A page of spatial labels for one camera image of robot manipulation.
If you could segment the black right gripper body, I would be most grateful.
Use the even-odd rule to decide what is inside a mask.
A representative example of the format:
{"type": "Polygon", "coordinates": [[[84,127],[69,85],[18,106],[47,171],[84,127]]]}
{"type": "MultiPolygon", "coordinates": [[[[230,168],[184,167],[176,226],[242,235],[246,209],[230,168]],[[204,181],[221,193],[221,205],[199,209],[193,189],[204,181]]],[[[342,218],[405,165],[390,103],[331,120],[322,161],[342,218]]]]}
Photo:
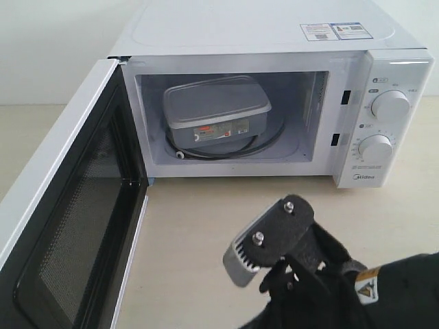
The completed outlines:
{"type": "Polygon", "coordinates": [[[246,328],[363,328],[364,307],[354,292],[353,278],[364,265],[350,260],[343,265],[327,265],[316,272],[329,290],[327,296],[311,295],[311,288],[280,260],[265,275],[260,293],[268,293],[265,308],[245,324],[246,328]]]}

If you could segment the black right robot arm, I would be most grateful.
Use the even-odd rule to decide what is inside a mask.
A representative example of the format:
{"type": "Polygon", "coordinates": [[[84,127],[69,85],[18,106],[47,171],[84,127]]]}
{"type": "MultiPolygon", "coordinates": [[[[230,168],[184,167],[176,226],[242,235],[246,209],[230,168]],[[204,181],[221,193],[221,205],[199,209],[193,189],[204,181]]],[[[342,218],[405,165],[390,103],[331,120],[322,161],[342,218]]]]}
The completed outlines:
{"type": "Polygon", "coordinates": [[[244,328],[437,328],[438,255],[365,271],[326,266],[309,284],[282,260],[264,277],[267,306],[244,328]]]}

